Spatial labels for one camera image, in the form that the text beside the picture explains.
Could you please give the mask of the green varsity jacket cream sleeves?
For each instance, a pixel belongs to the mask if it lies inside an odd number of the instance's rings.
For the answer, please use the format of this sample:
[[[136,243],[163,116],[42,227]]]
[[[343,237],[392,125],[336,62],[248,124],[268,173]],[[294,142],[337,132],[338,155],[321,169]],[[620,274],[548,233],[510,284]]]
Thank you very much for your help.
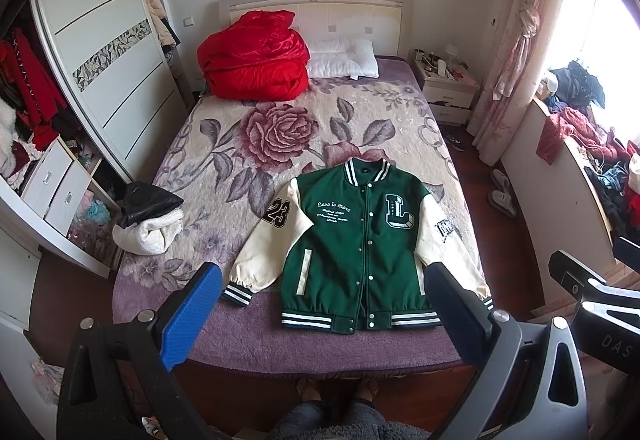
[[[246,307],[280,285],[285,327],[352,335],[440,323],[425,271],[440,262],[494,306],[456,225],[413,174],[381,158],[290,180],[244,243],[222,293]]]

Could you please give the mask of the white pillow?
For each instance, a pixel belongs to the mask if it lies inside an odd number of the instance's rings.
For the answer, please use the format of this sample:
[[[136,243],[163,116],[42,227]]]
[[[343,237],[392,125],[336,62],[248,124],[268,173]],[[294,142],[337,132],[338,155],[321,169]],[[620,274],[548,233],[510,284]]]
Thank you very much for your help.
[[[309,78],[378,78],[378,61],[369,39],[332,39],[307,44]]]

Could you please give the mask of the red puffy duvet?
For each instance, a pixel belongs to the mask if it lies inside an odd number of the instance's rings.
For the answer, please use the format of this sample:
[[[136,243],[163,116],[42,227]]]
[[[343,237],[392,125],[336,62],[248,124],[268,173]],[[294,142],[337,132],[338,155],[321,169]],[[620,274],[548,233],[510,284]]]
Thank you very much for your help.
[[[196,56],[213,96],[280,102],[308,88],[308,48],[288,10],[254,10],[208,36]]]

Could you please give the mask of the white fleece folded garment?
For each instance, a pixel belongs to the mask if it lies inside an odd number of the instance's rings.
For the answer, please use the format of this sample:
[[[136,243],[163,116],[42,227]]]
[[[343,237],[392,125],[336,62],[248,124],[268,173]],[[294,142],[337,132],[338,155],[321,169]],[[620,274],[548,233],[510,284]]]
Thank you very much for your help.
[[[183,211],[176,208],[165,215],[146,219],[122,228],[114,226],[115,244],[130,254],[156,256],[163,254],[183,229]]]

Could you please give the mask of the red hanging coat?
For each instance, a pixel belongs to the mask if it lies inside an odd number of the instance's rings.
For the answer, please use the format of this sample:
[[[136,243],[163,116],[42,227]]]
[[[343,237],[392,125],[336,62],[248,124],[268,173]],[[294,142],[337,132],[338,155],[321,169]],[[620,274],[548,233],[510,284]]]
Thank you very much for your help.
[[[58,137],[54,118],[67,103],[19,27],[1,41],[1,68],[23,100],[32,142],[38,151],[44,151]]]

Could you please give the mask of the black leather garment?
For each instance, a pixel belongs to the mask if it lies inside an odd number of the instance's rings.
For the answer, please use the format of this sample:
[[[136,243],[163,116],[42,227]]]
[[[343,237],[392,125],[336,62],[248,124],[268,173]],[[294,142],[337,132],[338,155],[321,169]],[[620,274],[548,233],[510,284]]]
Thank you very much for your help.
[[[135,181],[126,186],[118,225],[128,226],[157,218],[172,212],[183,204],[183,199],[152,184]]]

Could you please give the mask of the pile of clothes on desk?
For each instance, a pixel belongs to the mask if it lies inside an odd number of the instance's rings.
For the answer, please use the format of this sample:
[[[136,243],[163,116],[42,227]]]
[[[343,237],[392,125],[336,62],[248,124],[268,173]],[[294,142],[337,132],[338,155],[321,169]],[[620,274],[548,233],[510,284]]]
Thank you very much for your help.
[[[639,241],[639,145],[623,142],[615,130],[597,123],[605,108],[598,78],[578,62],[547,70],[537,91],[547,105],[536,154],[547,164],[558,157],[564,141],[576,141],[587,154],[586,175],[597,192],[616,235]]]

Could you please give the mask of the white sliding wardrobe door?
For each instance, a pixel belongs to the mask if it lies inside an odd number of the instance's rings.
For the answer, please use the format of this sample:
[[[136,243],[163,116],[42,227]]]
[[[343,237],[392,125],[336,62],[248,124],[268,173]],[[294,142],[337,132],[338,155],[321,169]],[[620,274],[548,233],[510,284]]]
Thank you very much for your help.
[[[145,0],[30,0],[52,72],[125,181],[154,179],[186,119]]]

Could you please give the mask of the white curved desk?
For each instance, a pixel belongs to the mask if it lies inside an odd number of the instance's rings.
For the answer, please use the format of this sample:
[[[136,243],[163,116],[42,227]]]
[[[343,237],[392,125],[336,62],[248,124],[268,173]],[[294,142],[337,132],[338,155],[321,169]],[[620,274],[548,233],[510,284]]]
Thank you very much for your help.
[[[616,260],[612,252],[611,226],[585,168],[589,160],[572,138],[561,142],[549,164],[536,149],[547,107],[533,100],[501,157],[506,175],[518,199],[535,251],[544,291],[544,311],[569,304],[570,295],[551,277],[552,252],[563,249],[608,283],[636,290],[639,275]]]

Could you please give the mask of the beige wooden headboard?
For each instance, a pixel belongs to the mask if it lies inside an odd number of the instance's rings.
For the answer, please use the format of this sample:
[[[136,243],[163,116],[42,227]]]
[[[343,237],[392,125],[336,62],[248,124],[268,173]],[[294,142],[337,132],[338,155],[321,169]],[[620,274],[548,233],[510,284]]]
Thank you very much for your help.
[[[413,0],[218,0],[219,24],[250,11],[288,10],[306,42],[369,39],[377,56],[408,58]]]

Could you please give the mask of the pink floral curtain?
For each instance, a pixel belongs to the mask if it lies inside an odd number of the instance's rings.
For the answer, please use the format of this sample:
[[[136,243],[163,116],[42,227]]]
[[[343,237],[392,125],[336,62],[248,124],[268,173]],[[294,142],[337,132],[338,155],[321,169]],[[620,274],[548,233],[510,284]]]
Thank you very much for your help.
[[[562,0],[504,0],[488,74],[468,125],[480,160],[494,166],[537,90]]]

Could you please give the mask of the white bedside nightstand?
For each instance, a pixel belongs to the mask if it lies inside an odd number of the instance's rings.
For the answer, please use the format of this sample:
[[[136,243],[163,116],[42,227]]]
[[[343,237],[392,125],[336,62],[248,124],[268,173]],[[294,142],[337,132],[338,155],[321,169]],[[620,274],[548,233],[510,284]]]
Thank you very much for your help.
[[[414,52],[412,68],[425,100],[435,119],[441,125],[465,126],[480,85],[464,66],[449,68],[445,64],[445,75],[439,75],[440,59],[433,53],[422,50]]]

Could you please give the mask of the white slippers pair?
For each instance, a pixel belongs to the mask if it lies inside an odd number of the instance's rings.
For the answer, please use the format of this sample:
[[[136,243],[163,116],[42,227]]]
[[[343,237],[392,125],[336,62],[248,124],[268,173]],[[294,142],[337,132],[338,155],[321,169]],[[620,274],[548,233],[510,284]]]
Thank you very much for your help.
[[[515,218],[518,214],[511,191],[509,178],[499,169],[493,169],[489,178],[494,182],[495,189],[488,194],[488,203],[491,207],[502,212],[509,218]]]

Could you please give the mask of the white wardrobe drawer unit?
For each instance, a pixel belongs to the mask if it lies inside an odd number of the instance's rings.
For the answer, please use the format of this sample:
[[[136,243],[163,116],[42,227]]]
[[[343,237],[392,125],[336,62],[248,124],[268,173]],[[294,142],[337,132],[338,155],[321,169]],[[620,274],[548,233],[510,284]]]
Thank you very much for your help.
[[[101,278],[117,270],[122,250],[105,226],[81,216],[92,204],[119,215],[115,201],[94,178],[102,160],[85,167],[62,139],[54,140],[23,184],[21,200],[35,218],[35,230],[43,247]]]

